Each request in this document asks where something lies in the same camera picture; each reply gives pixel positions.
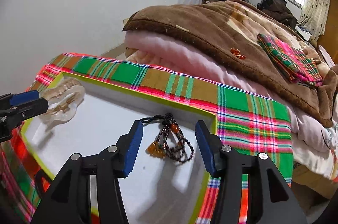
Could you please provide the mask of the translucent beige hair claw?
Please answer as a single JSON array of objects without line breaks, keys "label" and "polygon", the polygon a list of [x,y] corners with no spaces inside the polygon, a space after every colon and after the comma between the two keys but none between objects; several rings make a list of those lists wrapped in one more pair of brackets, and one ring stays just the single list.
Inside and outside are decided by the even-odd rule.
[{"label": "translucent beige hair claw", "polygon": [[75,78],[64,78],[59,84],[43,92],[42,97],[48,102],[48,110],[39,116],[44,124],[54,121],[67,122],[71,120],[82,103],[85,88]]}]

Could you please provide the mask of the plaid red green cloth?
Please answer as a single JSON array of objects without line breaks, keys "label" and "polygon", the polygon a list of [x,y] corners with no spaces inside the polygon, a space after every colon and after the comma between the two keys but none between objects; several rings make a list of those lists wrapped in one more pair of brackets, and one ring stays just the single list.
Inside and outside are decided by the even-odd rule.
[{"label": "plaid red green cloth", "polygon": [[[216,133],[224,143],[247,155],[266,152],[291,185],[293,154],[290,117],[285,106],[160,65],[163,64],[142,65],[63,53],[40,70],[30,90],[42,92],[60,72],[69,72],[207,110],[217,115]],[[1,175],[2,183],[14,201],[14,211],[24,223],[29,223],[40,201],[34,175],[41,167],[26,149],[19,135],[21,129],[22,126],[14,130],[13,138],[2,144]],[[217,179],[209,179],[195,223],[210,222],[218,186]]]}]

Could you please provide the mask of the yellow white shallow box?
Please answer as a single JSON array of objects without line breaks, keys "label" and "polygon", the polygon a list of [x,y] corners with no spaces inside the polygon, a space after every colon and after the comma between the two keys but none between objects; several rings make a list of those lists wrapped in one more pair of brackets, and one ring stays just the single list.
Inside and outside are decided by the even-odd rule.
[{"label": "yellow white shallow box", "polygon": [[208,175],[202,156],[178,164],[146,153],[162,123],[142,118],[171,113],[197,150],[198,121],[216,130],[214,114],[188,105],[70,73],[59,74],[50,90],[75,86],[50,104],[51,115],[28,120],[22,138],[51,178],[33,223],[194,223]]}]

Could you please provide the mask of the folded plaid cloth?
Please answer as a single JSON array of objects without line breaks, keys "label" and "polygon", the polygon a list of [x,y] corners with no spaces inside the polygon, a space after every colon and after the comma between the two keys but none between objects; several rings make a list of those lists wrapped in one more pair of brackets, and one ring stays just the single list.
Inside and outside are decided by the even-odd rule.
[{"label": "folded plaid cloth", "polygon": [[301,50],[295,49],[278,38],[259,33],[258,44],[265,51],[271,62],[294,84],[319,87],[323,78],[315,64]]}]

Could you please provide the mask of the wooden wardrobe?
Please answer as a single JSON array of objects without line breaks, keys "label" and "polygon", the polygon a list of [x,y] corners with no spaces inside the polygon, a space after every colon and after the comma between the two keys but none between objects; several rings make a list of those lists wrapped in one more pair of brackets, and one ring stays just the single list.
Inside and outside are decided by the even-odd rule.
[{"label": "wooden wardrobe", "polygon": [[319,37],[318,44],[321,45],[337,64],[338,50],[338,0],[330,0],[328,18],[325,25],[324,35]]}]

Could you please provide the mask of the brown fleece blanket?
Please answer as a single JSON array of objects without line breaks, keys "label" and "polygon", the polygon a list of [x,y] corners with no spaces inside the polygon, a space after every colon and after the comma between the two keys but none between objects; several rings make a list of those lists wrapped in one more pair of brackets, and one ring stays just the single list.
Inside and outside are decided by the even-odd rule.
[{"label": "brown fleece blanket", "polygon": [[305,42],[289,27],[241,0],[204,5],[150,6],[131,15],[125,32],[148,31],[188,44],[218,64],[276,93],[324,127],[333,125],[337,93],[334,67],[319,87],[292,84],[283,78],[258,44],[259,33],[301,50]]}]

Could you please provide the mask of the patterned curtain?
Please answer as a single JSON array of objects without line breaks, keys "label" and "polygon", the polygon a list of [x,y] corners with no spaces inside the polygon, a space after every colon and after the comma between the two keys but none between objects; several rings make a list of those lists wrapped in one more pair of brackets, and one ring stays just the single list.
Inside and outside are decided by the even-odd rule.
[{"label": "patterned curtain", "polygon": [[298,26],[310,31],[315,41],[325,33],[330,1],[331,0],[305,0],[305,4],[302,7]]}]

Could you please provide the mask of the dark clothes pile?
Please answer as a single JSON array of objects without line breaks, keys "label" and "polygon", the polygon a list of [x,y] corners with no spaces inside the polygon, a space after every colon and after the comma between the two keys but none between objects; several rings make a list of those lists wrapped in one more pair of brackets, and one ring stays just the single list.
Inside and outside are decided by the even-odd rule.
[{"label": "dark clothes pile", "polygon": [[276,0],[264,0],[263,3],[257,5],[257,8],[276,21],[295,30],[297,19],[282,2]]}]

